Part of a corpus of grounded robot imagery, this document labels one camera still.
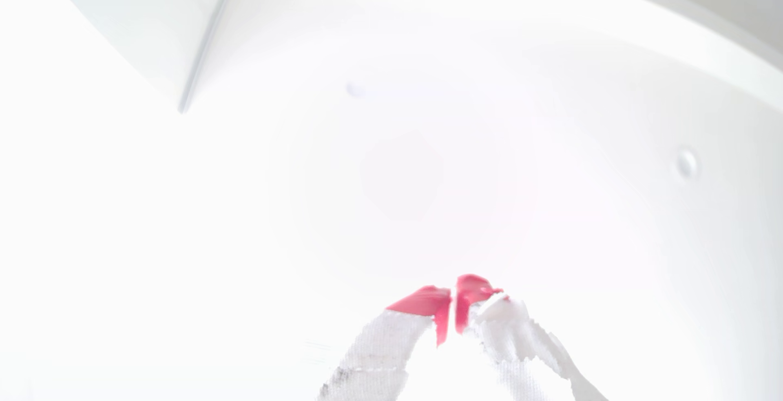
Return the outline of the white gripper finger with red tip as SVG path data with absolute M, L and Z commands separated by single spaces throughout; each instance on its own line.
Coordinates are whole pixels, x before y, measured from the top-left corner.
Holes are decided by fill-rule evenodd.
M 523 301 L 482 276 L 456 280 L 456 331 L 475 342 L 513 400 L 606 400 Z
M 423 286 L 390 304 L 358 333 L 318 400 L 397 400 L 408 380 L 407 365 L 423 336 L 436 347 L 446 341 L 452 291 Z

